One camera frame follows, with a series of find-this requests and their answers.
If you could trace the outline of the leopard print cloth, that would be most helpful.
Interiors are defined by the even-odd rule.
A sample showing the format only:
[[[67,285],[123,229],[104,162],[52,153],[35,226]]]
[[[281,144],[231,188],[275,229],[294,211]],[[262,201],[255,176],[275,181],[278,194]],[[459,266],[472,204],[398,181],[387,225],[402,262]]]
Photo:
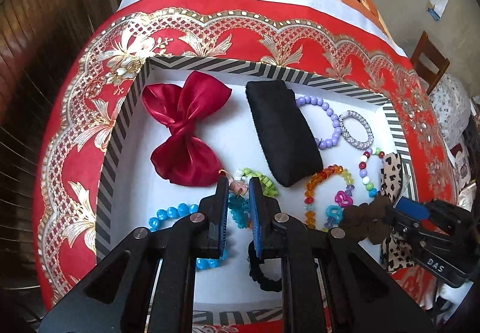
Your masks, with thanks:
[[[395,206],[400,201],[404,189],[403,165],[399,153],[385,154],[380,179],[380,195],[388,199],[384,219],[388,233],[381,244],[381,264],[388,273],[393,274],[403,268],[414,266],[411,246],[401,231],[395,228],[398,213]]]

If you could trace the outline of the brown scrunchie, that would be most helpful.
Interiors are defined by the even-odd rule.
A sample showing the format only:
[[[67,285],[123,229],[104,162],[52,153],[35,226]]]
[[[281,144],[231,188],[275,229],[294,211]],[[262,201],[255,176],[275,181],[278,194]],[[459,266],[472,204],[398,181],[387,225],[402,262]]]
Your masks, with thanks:
[[[339,227],[346,236],[355,242],[369,240],[379,245],[391,233],[390,226],[384,222],[386,208],[391,200],[384,195],[376,195],[370,204],[350,205],[343,209],[343,219]]]

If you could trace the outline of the black scrunchie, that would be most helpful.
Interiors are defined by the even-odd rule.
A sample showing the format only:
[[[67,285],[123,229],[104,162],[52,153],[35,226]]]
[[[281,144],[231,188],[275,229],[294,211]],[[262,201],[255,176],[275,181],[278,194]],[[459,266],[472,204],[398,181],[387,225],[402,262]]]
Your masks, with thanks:
[[[250,242],[248,245],[248,261],[249,261],[249,275],[251,279],[259,284],[259,288],[264,292],[276,292],[282,291],[282,280],[273,280],[264,275],[261,269],[261,265],[264,261],[256,256],[255,245]]]

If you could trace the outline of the red satin bow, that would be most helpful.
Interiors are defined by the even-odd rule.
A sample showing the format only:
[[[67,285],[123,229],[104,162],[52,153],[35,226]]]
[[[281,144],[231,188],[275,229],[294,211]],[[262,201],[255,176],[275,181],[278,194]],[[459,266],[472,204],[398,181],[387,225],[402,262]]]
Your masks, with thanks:
[[[192,72],[183,86],[151,84],[142,103],[170,136],[151,153],[157,175],[180,186],[211,186],[222,164],[216,153],[195,135],[197,123],[219,111],[232,90],[209,74]]]

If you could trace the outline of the black velvet pouch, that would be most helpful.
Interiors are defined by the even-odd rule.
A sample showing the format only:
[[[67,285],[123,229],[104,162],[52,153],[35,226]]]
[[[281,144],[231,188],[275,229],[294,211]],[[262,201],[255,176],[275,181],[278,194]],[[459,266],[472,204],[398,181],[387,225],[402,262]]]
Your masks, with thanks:
[[[291,187],[323,169],[295,93],[283,81],[250,81],[246,97],[264,157],[281,186]]]

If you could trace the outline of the white striped tray box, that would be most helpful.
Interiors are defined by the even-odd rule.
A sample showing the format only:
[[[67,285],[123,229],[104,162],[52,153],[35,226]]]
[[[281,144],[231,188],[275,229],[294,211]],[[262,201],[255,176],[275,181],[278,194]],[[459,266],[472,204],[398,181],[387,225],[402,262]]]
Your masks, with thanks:
[[[267,65],[222,59],[160,57],[147,60],[125,97],[107,147],[97,192],[96,256],[103,259],[136,227],[146,226],[159,209],[196,204],[214,192],[213,186],[187,187],[160,178],[151,153],[170,133],[154,120],[142,102],[145,86],[169,83],[183,86],[194,71],[210,74],[231,90],[227,103],[196,126],[195,133],[208,145],[236,181],[250,174],[270,176],[246,97],[250,81],[283,81],[296,96],[311,96],[329,103],[336,114],[358,112],[371,126],[374,143],[399,153],[403,190],[416,198],[411,156],[400,121],[382,95],[364,92],[329,78],[303,71],[287,72]],[[281,318],[281,295],[264,292],[248,273],[247,246],[251,232],[234,221],[227,225],[227,257],[216,268],[199,270],[193,304],[197,325],[246,325]]]

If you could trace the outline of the white floral cushion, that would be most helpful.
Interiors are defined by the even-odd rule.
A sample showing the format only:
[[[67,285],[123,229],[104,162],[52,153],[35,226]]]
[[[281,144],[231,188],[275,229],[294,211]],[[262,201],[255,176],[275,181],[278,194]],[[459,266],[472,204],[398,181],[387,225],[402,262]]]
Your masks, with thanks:
[[[429,94],[429,99],[442,136],[448,147],[453,147],[469,124],[469,95],[458,78],[445,74]]]

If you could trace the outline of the wooden chair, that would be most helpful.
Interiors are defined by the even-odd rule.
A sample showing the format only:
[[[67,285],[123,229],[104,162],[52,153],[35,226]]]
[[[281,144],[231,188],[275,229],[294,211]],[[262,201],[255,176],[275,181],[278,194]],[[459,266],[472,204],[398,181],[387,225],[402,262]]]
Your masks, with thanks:
[[[450,66],[448,58],[431,42],[426,31],[422,32],[410,61],[419,78],[427,84],[425,91],[428,95]]]

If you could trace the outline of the red gold floral bedspread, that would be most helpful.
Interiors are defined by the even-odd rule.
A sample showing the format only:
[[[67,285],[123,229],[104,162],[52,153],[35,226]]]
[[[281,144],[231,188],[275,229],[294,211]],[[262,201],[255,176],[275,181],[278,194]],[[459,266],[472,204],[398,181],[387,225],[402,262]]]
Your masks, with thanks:
[[[453,197],[433,108],[403,50],[372,22],[328,0],[124,0],[84,47],[52,114],[37,185],[37,254],[51,311],[43,332],[131,332],[121,277],[83,281],[104,265],[129,271],[140,240],[111,250],[149,209],[199,201],[151,164],[168,130],[150,117],[146,85],[183,86],[194,72],[232,93],[199,135],[230,169],[267,162],[245,97],[250,81],[283,81],[364,112],[377,142],[401,154],[411,197]]]

